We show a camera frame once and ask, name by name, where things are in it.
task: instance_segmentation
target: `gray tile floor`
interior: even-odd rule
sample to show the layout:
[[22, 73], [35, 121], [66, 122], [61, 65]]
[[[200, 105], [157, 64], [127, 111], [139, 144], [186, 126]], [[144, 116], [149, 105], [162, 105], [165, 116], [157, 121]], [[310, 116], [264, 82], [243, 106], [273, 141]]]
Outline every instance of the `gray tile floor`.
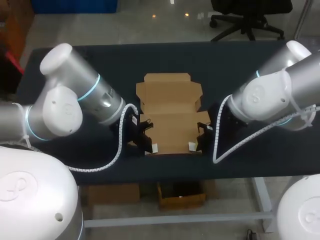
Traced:
[[[320, 0], [316, 0], [310, 15], [320, 16]], [[269, 24], [285, 31], [292, 38], [304, 5], [293, 0], [289, 14], [267, 16]], [[59, 43], [72, 45], [111, 45], [136, 43], [209, 41], [231, 25], [219, 22], [209, 27], [213, 12], [210, 0], [119, 0], [115, 14], [39, 14], [29, 31], [20, 63], [25, 67], [35, 48], [54, 47]], [[303, 33], [319, 31], [316, 21], [308, 18]], [[253, 30], [257, 39], [275, 39], [276, 34]], [[236, 32], [224, 40], [247, 40]]]
[[[265, 182], [274, 203], [290, 177], [266, 177]], [[208, 200], [203, 207], [188, 210], [160, 211], [157, 199], [142, 198], [135, 204], [97, 205], [88, 219], [113, 219], [189, 214], [252, 213], [258, 211], [252, 182], [247, 178], [218, 179], [219, 199]], [[88, 240], [244, 240], [247, 229], [258, 233], [260, 240], [280, 240], [278, 233], [263, 233], [260, 221], [198, 222], [179, 224], [141, 225], [93, 228], [87, 231]]]
[[[72, 45], [112, 45], [136, 43], [201, 42], [209, 41], [230, 26], [219, 22], [216, 29], [209, 27], [214, 13], [210, 0], [120, 0], [116, 14], [40, 14], [34, 19], [20, 60], [25, 67], [33, 49], [54, 47], [63, 42]], [[305, 35], [319, 35], [315, 25], [319, 21], [320, 0], [315, 1], [306, 20]], [[292, 38], [304, 5], [302, 0], [293, 0], [290, 14], [268, 16], [270, 25], [285, 31]], [[254, 31], [257, 39], [275, 39], [276, 35], [261, 30]], [[224, 40], [246, 40], [239, 32]], [[266, 185], [274, 202], [288, 182], [288, 177], [266, 178]], [[94, 219], [205, 214], [205, 213], [249, 213], [257, 210], [253, 189], [248, 179], [220, 179], [216, 181], [220, 199], [209, 200], [195, 210], [160, 212], [157, 202], [142, 199], [140, 203], [128, 205], [96, 206]], [[87, 232], [89, 240], [243, 240], [246, 230], [259, 232], [261, 240], [278, 240], [277, 233], [263, 233], [261, 223], [211, 222], [161, 224], [95, 228]]]

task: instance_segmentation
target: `metal table frame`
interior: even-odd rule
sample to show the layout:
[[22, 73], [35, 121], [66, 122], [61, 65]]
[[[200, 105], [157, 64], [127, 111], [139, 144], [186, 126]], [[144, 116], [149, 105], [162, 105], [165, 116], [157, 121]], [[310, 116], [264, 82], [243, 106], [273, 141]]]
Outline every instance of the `metal table frame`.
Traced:
[[265, 233], [276, 231], [276, 213], [279, 202], [295, 182], [302, 176], [293, 176], [283, 190], [280, 198], [272, 206], [267, 186], [263, 177], [252, 178], [252, 183], [259, 203], [259, 212], [251, 213], [226, 213], [226, 214], [198, 214], [198, 215], [173, 215], [173, 216], [149, 216], [114, 219], [97, 219], [84, 221], [85, 228], [103, 228], [117, 226], [136, 226], [151, 224], [176, 224], [176, 223], [199, 223], [199, 222], [223, 222], [223, 221], [248, 221], [263, 220], [262, 225]]

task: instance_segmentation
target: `black office chair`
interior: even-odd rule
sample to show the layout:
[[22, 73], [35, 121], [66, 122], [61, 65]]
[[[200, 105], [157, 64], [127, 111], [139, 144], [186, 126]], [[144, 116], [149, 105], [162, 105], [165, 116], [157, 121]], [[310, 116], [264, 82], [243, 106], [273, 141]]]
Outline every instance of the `black office chair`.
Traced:
[[[220, 39], [241, 30], [241, 34], [247, 34], [250, 41], [256, 38], [252, 29], [261, 29], [280, 36], [278, 39], [285, 39], [284, 31], [274, 26], [268, 25], [265, 15], [288, 14], [292, 11], [291, 0], [211, 0], [213, 10], [223, 15], [212, 15], [210, 27], [216, 28], [217, 20], [233, 23], [234, 25], [214, 37], [211, 42]], [[225, 16], [226, 14], [235, 14], [237, 16]]]

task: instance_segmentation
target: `black table surface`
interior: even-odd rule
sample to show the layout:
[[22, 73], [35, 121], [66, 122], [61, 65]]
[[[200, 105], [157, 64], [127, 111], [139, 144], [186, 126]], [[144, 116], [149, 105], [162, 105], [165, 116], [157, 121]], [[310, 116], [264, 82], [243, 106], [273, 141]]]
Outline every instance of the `black table surface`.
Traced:
[[[201, 110], [207, 110], [213, 102], [221, 102], [246, 82], [285, 44], [285, 41], [222, 41], [75, 48], [127, 103], [140, 105], [136, 83], [143, 82], [147, 73], [189, 73], [192, 81], [202, 85]], [[40, 62], [49, 50], [42, 48], [32, 52], [17, 90], [19, 103], [36, 101], [45, 84], [39, 70]], [[261, 123], [250, 124], [239, 139], [261, 127]], [[319, 174], [319, 133], [319, 116], [313, 127], [299, 132], [273, 128], [218, 164], [213, 164], [211, 156], [200, 154], [138, 157], [127, 147], [121, 158], [104, 171], [72, 174], [78, 185]], [[37, 143], [35, 147], [66, 165], [95, 168], [113, 158], [117, 144], [107, 127], [85, 113], [82, 126], [75, 134]]]

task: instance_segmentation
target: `chair wheel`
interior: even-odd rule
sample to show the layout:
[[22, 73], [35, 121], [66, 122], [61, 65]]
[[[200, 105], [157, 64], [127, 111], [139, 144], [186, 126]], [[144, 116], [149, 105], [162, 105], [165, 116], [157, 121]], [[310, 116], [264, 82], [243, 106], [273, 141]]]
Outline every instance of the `chair wheel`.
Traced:
[[209, 23], [210, 27], [215, 29], [218, 26], [218, 23], [215, 19], [212, 19]]
[[246, 233], [246, 240], [258, 240], [258, 236], [251, 229], [248, 229]]

